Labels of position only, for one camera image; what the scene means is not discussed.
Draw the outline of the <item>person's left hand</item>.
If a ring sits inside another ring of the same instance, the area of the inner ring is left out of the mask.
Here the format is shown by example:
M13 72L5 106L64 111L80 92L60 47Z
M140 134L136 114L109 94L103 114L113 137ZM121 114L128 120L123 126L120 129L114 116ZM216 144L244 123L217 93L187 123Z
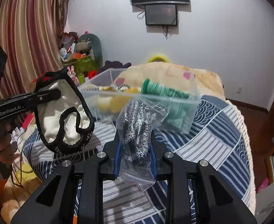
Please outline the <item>person's left hand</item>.
M4 122L3 129L4 135L0 137L0 162L4 164L12 164L15 158L15 147L10 143L10 123L7 121Z

